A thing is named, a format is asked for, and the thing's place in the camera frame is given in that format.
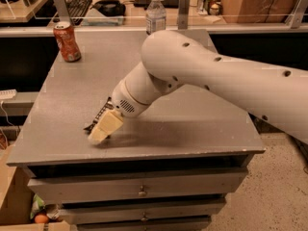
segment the drawer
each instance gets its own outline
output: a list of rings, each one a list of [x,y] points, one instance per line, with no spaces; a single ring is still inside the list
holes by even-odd
[[[171,218],[148,222],[97,223],[77,225],[78,231],[196,231],[206,228],[210,217]]]
[[[190,169],[31,179],[28,186],[46,204],[202,195],[234,192],[246,168]]]
[[[116,222],[128,220],[149,221],[159,218],[210,216],[225,205],[224,198],[208,197],[155,198],[102,203],[100,207],[62,209],[60,216],[70,224]]]

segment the white robotic arm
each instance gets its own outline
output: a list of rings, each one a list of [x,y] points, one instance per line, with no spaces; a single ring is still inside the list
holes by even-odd
[[[307,77],[303,70],[222,56],[179,33],[159,31],[145,40],[141,63],[117,85],[112,102],[134,117],[191,84],[308,143]]]

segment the plastic bottle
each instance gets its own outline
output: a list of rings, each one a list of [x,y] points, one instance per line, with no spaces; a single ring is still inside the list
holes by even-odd
[[[148,35],[166,28],[166,9],[162,0],[151,0],[146,10],[146,33]]]

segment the speckled floor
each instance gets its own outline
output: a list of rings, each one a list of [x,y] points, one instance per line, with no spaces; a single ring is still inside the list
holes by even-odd
[[[284,133],[261,134],[267,151],[250,162],[249,175],[202,231],[307,231],[307,163]]]

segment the red soda can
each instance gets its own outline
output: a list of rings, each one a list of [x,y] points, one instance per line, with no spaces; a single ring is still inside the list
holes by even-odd
[[[58,22],[54,27],[54,35],[66,62],[75,62],[81,58],[81,53],[75,39],[74,28],[69,22]]]

